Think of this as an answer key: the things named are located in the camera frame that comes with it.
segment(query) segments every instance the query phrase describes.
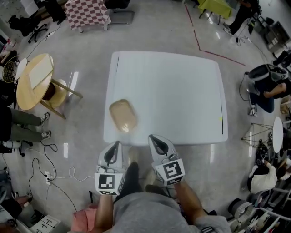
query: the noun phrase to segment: beige shoe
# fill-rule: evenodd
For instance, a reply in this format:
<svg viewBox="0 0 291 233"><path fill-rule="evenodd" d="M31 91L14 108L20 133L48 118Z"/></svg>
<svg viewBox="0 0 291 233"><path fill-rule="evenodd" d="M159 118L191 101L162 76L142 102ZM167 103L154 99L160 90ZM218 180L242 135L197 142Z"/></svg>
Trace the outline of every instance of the beige shoe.
<svg viewBox="0 0 291 233"><path fill-rule="evenodd" d="M147 172L146 178L145 178L145 182L143 185L144 190L146 190L146 186L147 185L154 185L155 181L156 181L157 177L155 174L155 171L153 168L150 168L149 171Z"/></svg>
<svg viewBox="0 0 291 233"><path fill-rule="evenodd" d="M131 147L128 151L128 165L131 165L133 162L138 163L139 151L137 147Z"/></svg>

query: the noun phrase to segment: gray floor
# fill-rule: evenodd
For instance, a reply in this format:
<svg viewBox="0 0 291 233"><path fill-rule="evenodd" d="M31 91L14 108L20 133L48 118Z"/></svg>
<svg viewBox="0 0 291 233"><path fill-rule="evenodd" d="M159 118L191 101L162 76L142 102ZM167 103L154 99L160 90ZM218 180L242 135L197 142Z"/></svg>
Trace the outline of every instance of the gray floor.
<svg viewBox="0 0 291 233"><path fill-rule="evenodd" d="M80 34L78 31L71 31L68 22L65 22L54 35L43 41L32 52L29 59L40 53L52 55L55 63L55 79L61 78L69 83L71 74L78 72L75 89L84 95L82 100L74 95L68 98L61 109L67 117L66 120L51 114L50 121L43 129L38 129L52 131L52 138L46 143L55 143L59 150L52 152L48 149L47 154L55 164L58 177L68 176L71 166L75 166L75 176L78 179L94 176L98 155L106 146L103 141L103 120L112 53L121 50L162 51L212 59L218 62L223 79L229 138L219 144L177 147L184 161L186 180L208 211L214 209L218 213L227 215L226 207L233 199L247 196L246 178L254 162L254 151L241 141L241 137L251 122L272 124L275 116L279 114L279 102L275 103L273 114L265 113L259 108L257 118L247 115L249 104L240 98L239 84L245 71L266 61L248 40L238 47L235 37L231 38L223 31L223 19L220 25L217 25L216 15L212 15L207 20L209 13L198 19L199 10L193 9L191 2L187 5L194 27L191 25L185 6L179 2L132 0L130 8L135 11L132 25L112 26L108 31L92 26ZM230 18L228 22L232 22L233 19L234 17ZM57 27L51 22L49 31ZM227 56L246 66L199 51L194 29L202 50ZM247 29L242 35L248 35ZM272 56L261 38L254 32L251 39L264 51L270 62ZM34 46L35 43L27 44L25 38L19 51L21 55L28 56ZM246 96L245 89L246 85L243 84L244 96ZM41 116L46 109L38 105L31 112ZM63 143L68 143L68 158L63 157ZM43 152L43 146L40 144L35 144L33 148ZM148 148L140 148L140 154L142 177L151 165L151 157ZM13 186L20 194L25 194L29 190L28 179L32 174L31 161L34 157L39 158L42 171L53 172L48 161L37 152L27 150L25 158L16 153L5 155ZM35 197L34 205L43 211L47 186L44 177L38 171L37 164L34 166L35 176L31 180L31 189ZM57 179L55 184L68 193L78 210L89 203L89 190L96 193L92 178L84 182L77 182L70 178ZM45 212L70 225L73 211L73 206L67 197L57 188L51 187Z"/></svg>

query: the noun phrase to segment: beige plastic container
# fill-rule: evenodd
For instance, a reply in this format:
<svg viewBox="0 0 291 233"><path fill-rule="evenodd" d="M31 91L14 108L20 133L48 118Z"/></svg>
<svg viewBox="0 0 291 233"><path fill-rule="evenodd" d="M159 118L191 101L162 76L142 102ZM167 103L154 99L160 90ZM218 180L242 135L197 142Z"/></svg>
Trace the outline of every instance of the beige plastic container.
<svg viewBox="0 0 291 233"><path fill-rule="evenodd" d="M109 107L110 115L118 130L129 133L137 125L135 113L126 99L121 99Z"/></svg>

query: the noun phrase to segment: pink cloth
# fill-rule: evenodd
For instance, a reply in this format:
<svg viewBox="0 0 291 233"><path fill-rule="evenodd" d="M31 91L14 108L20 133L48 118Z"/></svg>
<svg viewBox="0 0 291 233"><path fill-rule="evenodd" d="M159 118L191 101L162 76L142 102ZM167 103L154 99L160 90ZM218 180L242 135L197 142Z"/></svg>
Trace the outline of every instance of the pink cloth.
<svg viewBox="0 0 291 233"><path fill-rule="evenodd" d="M95 225L97 205L91 204L89 208L73 214L71 231L91 232Z"/></svg>
<svg viewBox="0 0 291 233"><path fill-rule="evenodd" d="M69 0L65 4L65 13L72 30L86 25L111 23L103 0Z"/></svg>

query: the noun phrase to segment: checkered tablecloth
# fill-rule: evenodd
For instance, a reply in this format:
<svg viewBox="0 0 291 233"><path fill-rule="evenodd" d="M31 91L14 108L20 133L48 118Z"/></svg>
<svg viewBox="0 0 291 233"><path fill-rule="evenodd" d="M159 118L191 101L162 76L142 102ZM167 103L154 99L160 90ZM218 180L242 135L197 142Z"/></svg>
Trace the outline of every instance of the checkered tablecloth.
<svg viewBox="0 0 291 233"><path fill-rule="evenodd" d="M111 23L103 0L69 0L65 4L65 13L72 30L86 25Z"/></svg>

